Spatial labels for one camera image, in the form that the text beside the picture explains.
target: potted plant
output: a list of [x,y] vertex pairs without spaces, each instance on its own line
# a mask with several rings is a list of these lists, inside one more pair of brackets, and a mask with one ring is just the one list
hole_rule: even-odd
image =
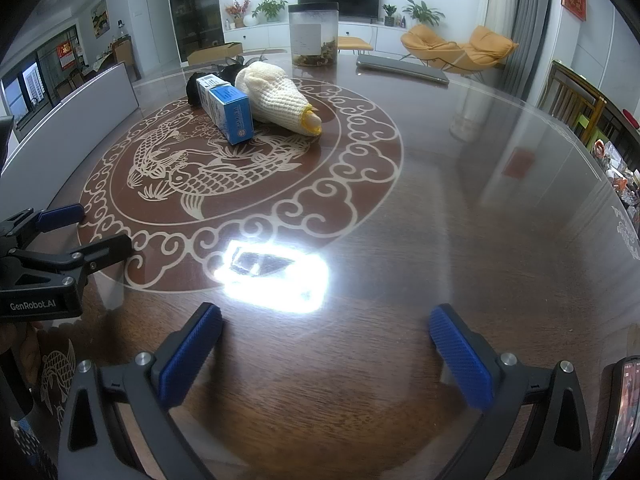
[[396,12],[396,10],[398,10],[398,8],[395,5],[383,5],[382,6],[383,9],[385,9],[386,12],[386,16],[385,16],[385,25],[387,27],[393,27],[394,26],[394,12]]
[[413,0],[407,0],[411,5],[406,6],[402,12],[410,14],[414,20],[418,20],[420,23],[430,23],[432,27],[440,23],[441,18],[446,16],[438,9],[430,9],[424,1],[418,5]]
[[226,13],[234,17],[234,23],[236,24],[236,28],[244,27],[242,18],[244,17],[246,10],[249,8],[250,3],[251,3],[251,0],[244,0],[242,5],[240,5],[238,3],[238,0],[234,0],[233,5],[229,5],[225,7]]
[[267,17],[267,22],[277,22],[278,13],[284,9],[284,5],[288,3],[287,0],[263,0],[260,5],[255,7],[253,16],[255,18],[260,12],[263,12]]

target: ceiling light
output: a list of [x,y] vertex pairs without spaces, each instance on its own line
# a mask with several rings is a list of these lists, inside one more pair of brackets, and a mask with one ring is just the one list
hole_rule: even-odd
[[41,0],[40,3],[36,6],[36,14],[44,14],[45,12],[50,10],[51,7],[56,6],[61,1],[62,0]]

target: phone screen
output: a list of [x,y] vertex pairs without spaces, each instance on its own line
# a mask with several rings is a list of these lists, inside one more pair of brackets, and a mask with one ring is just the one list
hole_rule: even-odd
[[623,366],[618,420],[600,480],[609,478],[640,433],[639,399],[640,360],[633,360]]

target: medicine box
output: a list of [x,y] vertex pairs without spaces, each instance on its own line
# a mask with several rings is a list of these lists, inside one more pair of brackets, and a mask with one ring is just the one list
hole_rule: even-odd
[[217,86],[209,90],[211,118],[230,144],[254,136],[249,98],[235,86]]
[[196,79],[198,84],[198,94],[200,94],[200,104],[211,120],[213,115],[209,105],[209,90],[217,86],[228,85],[228,83],[213,74],[205,75]]

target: glass jar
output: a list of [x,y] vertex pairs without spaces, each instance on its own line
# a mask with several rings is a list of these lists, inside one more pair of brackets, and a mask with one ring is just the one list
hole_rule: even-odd
[[338,3],[289,6],[291,61],[297,66],[328,66],[338,61]]

